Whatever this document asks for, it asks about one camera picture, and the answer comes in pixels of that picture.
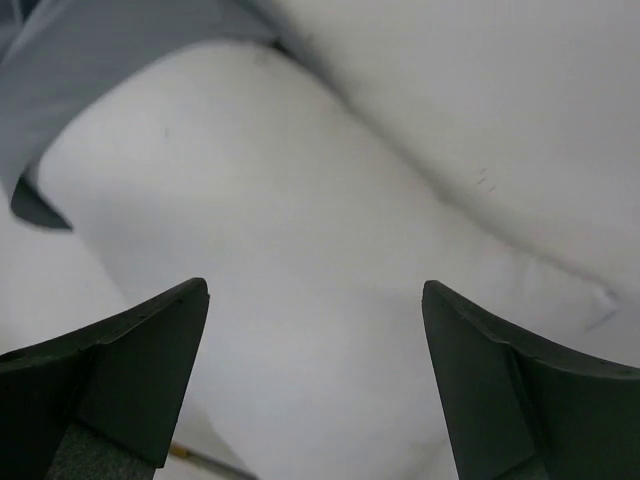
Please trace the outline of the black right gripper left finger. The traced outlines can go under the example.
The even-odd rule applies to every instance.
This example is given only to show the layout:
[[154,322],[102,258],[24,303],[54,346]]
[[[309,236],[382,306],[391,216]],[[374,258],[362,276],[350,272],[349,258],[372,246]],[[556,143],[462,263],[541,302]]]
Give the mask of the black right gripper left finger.
[[1,357],[4,479],[151,479],[164,467],[210,295],[185,281]]

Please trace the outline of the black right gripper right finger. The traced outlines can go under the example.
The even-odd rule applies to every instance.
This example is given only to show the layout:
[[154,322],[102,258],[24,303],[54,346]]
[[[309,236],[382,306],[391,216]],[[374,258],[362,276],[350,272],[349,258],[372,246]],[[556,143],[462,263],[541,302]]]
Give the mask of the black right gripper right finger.
[[424,285],[429,353],[461,479],[636,479],[639,371]]

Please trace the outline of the white pillow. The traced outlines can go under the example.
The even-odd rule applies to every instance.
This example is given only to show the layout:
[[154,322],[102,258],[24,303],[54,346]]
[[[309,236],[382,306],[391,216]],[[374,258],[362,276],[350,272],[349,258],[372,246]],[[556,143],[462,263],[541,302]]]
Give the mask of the white pillow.
[[639,363],[635,1],[247,1],[78,114],[25,179],[135,304],[212,294],[181,427],[261,479],[453,479],[425,282]]

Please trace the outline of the grey pillowcase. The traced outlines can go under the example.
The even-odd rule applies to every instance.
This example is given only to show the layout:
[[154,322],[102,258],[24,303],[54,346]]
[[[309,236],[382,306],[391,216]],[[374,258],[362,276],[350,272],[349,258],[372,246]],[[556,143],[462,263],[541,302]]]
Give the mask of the grey pillowcase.
[[138,70],[203,40],[270,45],[280,36],[247,1],[2,2],[1,187],[11,212],[68,229],[26,173],[78,114]]

